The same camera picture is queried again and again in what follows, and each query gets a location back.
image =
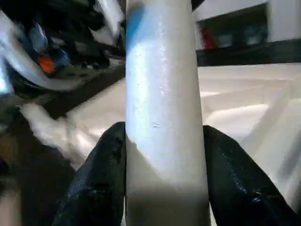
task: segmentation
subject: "red object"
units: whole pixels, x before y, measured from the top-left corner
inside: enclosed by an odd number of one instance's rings
[[[213,36],[208,29],[203,29],[201,31],[201,34],[205,49],[213,49],[218,47],[217,43],[214,41]]]

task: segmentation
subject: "orange part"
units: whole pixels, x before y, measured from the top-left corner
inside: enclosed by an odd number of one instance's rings
[[[52,73],[55,71],[55,63],[49,57],[39,57],[39,65],[46,73]]]

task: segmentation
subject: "white wall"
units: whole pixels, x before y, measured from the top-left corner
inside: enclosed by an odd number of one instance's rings
[[[270,41],[301,37],[300,0],[270,0],[268,15]]]

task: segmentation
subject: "white pole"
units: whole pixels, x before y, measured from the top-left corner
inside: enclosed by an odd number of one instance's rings
[[[127,1],[127,225],[209,224],[190,0]]]

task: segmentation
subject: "white floor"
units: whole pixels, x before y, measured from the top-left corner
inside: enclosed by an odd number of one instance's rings
[[[301,184],[301,64],[206,67],[198,73],[203,123],[236,139],[294,209]],[[23,111],[42,142],[67,158],[72,152],[82,156],[73,161],[78,168],[101,134],[125,120],[125,92],[122,80],[69,112],[68,123],[51,120],[37,106]]]

